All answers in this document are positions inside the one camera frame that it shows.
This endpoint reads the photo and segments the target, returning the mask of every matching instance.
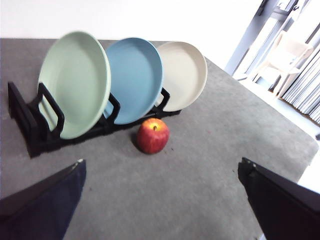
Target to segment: white chair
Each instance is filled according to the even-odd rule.
[[[301,72],[301,69],[296,68],[298,63],[309,57],[313,50],[312,45],[298,41],[287,32],[281,31],[265,60],[249,74],[247,79],[255,83],[267,68],[277,70],[280,79],[273,94],[275,96],[278,94],[277,97],[280,98]]]

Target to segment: plate rim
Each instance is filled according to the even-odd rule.
[[[111,80],[112,80],[109,59],[108,59],[108,57],[106,55],[106,52],[105,52],[104,48],[102,47],[101,43],[93,35],[91,35],[90,33],[79,30],[79,31],[72,31],[72,32],[69,32],[69,33],[63,35],[61,38],[57,39],[53,43],[53,45],[49,48],[48,52],[46,53],[46,55],[44,57],[42,65],[41,65],[41,70],[40,70],[39,77],[38,77],[38,85],[39,85],[39,83],[43,83],[44,85],[46,85],[46,83],[42,82],[41,76],[42,76],[42,72],[43,72],[43,66],[44,66],[49,54],[55,49],[55,46],[57,46],[63,39],[65,39],[65,38],[67,38],[69,36],[72,36],[72,35],[76,35],[76,34],[81,34],[81,35],[85,35],[85,36],[90,37],[97,44],[97,46],[99,47],[100,52],[102,53],[102,56],[103,56],[103,59],[104,59],[104,65],[105,65],[105,69],[104,70],[106,72],[106,79],[105,79],[106,84],[105,84],[105,91],[104,91],[103,100],[102,100],[102,103],[100,104],[100,107],[99,107],[99,110],[98,110],[99,112],[98,111],[96,112],[96,114],[94,115],[94,117],[92,117],[92,120],[90,122],[88,122],[86,127],[83,127],[81,131],[79,130],[76,133],[67,134],[66,135],[66,134],[64,134],[64,127],[65,127],[66,119],[64,120],[63,129],[62,129],[62,131],[60,133],[60,138],[61,139],[66,139],[66,140],[75,139],[77,137],[80,137],[81,135],[85,134],[88,130],[90,130],[98,122],[98,120],[101,118],[101,116],[103,114],[103,111],[106,108],[106,105],[108,103],[109,96],[110,96],[110,90],[111,90]],[[48,118],[49,118],[49,116],[52,116],[52,115],[56,116],[56,114],[54,113],[54,111],[46,111],[46,110],[44,112],[42,111],[42,108],[40,106],[41,106],[41,104],[44,105],[44,99],[45,98],[43,98],[38,104],[39,111],[45,117],[46,121],[49,124],[49,127],[53,125],[54,126],[53,129],[54,129],[55,126],[56,126],[56,123],[52,122]]]
[[[207,83],[207,79],[208,79],[208,64],[207,64],[207,61],[206,61],[206,58],[205,56],[200,52],[200,50],[198,48],[196,48],[194,45],[188,43],[188,42],[185,42],[185,41],[169,41],[169,42],[165,42],[164,44],[161,44],[160,46],[157,47],[157,49],[159,50],[159,54],[160,54],[160,49],[161,48],[164,48],[165,46],[167,45],[172,45],[172,44],[178,44],[178,45],[188,45],[190,47],[192,47],[193,49],[195,49],[199,54],[200,56],[202,57],[203,59],[203,62],[204,62],[204,66],[205,66],[205,78],[204,78],[204,81],[202,82],[202,85],[201,85],[201,88],[199,89],[198,93],[195,95],[195,97],[192,99],[192,101],[189,102],[189,104],[184,104],[183,107],[179,107],[179,108],[174,108],[174,107],[168,107],[168,104],[170,103],[170,99],[167,103],[166,106],[164,106],[163,110],[166,111],[166,112],[175,112],[175,111],[180,111],[182,109],[185,109],[186,107],[190,106],[191,104],[193,104],[198,98],[199,96],[201,95],[201,93],[203,92],[205,86],[206,86],[206,83]]]
[[[117,45],[117,44],[119,44],[120,42],[125,41],[125,40],[139,40],[139,41],[145,42],[146,44],[150,45],[150,46],[155,50],[155,52],[157,53],[157,56],[158,56],[158,58],[159,58],[160,65],[161,65],[161,80],[160,80],[160,88],[158,89],[156,96],[152,99],[152,104],[149,104],[147,110],[145,110],[145,111],[143,112],[143,114],[141,114],[141,116],[140,116],[139,118],[135,119],[135,120],[121,121],[121,122],[119,122],[119,121],[117,121],[117,119],[118,119],[118,117],[117,117],[117,118],[114,120],[114,124],[117,124],[117,125],[131,124],[131,123],[139,120],[140,118],[142,118],[144,115],[146,115],[146,114],[153,108],[153,106],[155,105],[155,103],[156,103],[156,101],[157,101],[157,99],[158,99],[158,97],[159,97],[159,95],[160,95],[160,93],[161,93],[161,90],[162,90],[162,88],[163,88],[163,83],[164,83],[164,68],[163,68],[163,62],[162,62],[161,56],[160,56],[160,54],[159,54],[159,52],[158,52],[158,49],[157,49],[150,41],[148,41],[148,40],[146,40],[146,39],[143,39],[143,38],[140,38],[140,37],[127,37],[127,38],[123,38],[123,39],[121,39],[121,40],[118,40],[118,41],[112,43],[110,46],[108,46],[108,47],[105,49],[105,52],[107,53],[107,51],[108,51],[108,49],[109,49],[110,47],[112,47],[112,46],[114,46],[114,45]],[[103,111],[103,115],[104,115],[105,118],[107,118],[110,114],[111,114],[111,112],[109,112],[109,111],[107,110],[107,106],[106,106],[105,109],[104,109],[104,111]]]

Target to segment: plate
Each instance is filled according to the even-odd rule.
[[[174,112],[184,109],[199,97],[206,85],[206,59],[197,48],[186,42],[168,42],[157,49],[163,64],[163,87],[170,93],[163,110]]]
[[[111,93],[120,103],[114,123],[132,123],[154,106],[162,89],[163,68],[157,49],[141,38],[126,38],[106,49],[112,73]],[[104,116],[113,106],[108,102]]]
[[[73,139],[92,128],[107,105],[111,88],[108,58],[90,34],[77,31],[63,36],[48,51],[39,79],[64,113],[62,139]],[[39,110],[52,131],[58,117],[43,98]]]

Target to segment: blue plate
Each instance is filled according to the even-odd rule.
[[[126,38],[106,49],[111,69],[111,93],[120,103],[114,123],[132,123],[155,104],[163,83],[163,67],[157,49],[141,38]],[[107,118],[113,106],[108,102],[103,114]]]

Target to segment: white wall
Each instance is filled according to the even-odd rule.
[[[1,0],[2,38],[140,37],[195,45],[224,68],[262,0]]]

